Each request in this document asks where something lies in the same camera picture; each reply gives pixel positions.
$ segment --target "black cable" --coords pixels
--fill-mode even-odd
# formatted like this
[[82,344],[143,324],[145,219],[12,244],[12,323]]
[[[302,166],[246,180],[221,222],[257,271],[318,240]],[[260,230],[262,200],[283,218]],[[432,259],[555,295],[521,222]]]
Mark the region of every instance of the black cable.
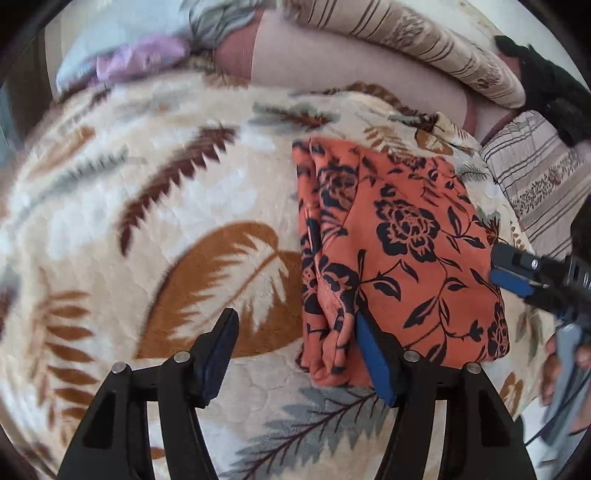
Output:
[[577,391],[575,393],[573,393],[570,398],[564,402],[559,408],[558,411],[554,414],[554,416],[548,420],[548,422],[546,423],[546,425],[544,425],[540,431],[538,433],[536,433],[532,438],[530,438],[525,446],[529,446],[531,442],[533,442],[536,438],[538,438],[540,435],[542,435],[545,430],[549,427],[552,426],[552,424],[556,421],[556,419],[558,418],[558,415],[560,415],[563,410],[577,397],[577,395],[579,395],[579,393],[581,392],[581,390],[583,389],[584,385],[587,383],[587,380],[589,380],[589,377],[591,377],[591,370],[589,371],[589,373],[587,373],[587,376],[584,378],[584,380],[581,382],[581,384],[579,385],[579,387],[577,388]]

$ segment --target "metal bolt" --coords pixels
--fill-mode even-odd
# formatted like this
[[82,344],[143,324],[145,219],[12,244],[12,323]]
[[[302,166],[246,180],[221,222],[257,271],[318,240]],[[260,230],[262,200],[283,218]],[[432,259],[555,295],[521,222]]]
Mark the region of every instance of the metal bolt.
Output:
[[174,361],[177,362],[178,364],[183,364],[183,363],[187,362],[190,358],[191,358],[191,354],[189,352],[182,351],[182,352],[175,354]]
[[466,365],[466,370],[468,370],[471,374],[478,375],[482,372],[482,367],[474,362],[470,362]]
[[415,352],[414,350],[407,350],[404,352],[404,359],[407,362],[411,362],[413,364],[421,359],[421,355],[419,355],[419,353]]
[[123,370],[125,370],[126,368],[127,368],[127,364],[125,362],[117,362],[117,363],[113,364],[113,366],[111,367],[111,371],[115,375],[118,375],[121,372],[123,372]]

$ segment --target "purple cloth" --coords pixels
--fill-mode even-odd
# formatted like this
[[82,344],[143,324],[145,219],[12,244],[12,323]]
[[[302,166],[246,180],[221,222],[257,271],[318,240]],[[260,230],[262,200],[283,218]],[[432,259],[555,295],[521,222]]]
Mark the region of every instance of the purple cloth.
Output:
[[134,45],[124,45],[110,55],[96,58],[98,82],[120,82],[172,67],[189,56],[189,42],[155,35]]

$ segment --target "person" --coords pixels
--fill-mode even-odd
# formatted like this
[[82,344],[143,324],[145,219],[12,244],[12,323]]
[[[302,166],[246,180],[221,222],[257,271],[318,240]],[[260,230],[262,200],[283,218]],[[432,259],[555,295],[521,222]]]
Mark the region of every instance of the person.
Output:
[[[543,379],[541,387],[541,403],[544,406],[552,403],[552,397],[554,396],[554,389],[556,387],[556,381],[560,375],[560,360],[556,355],[556,342],[552,337],[548,343],[546,343],[546,350],[550,354],[547,358],[543,367]],[[578,366],[584,369],[591,368],[591,343],[585,344],[578,348],[574,354],[575,361]],[[587,394],[581,410],[574,421],[571,432],[578,433],[589,427],[591,424],[591,390]]]

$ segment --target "light blue cloth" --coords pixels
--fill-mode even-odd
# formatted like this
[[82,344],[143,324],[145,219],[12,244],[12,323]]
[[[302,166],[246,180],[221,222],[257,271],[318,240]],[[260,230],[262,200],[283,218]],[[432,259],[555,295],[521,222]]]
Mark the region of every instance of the light blue cloth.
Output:
[[82,30],[57,72],[63,93],[79,83],[98,55],[151,35],[187,40],[193,49],[215,48],[244,27],[263,0],[114,0]]

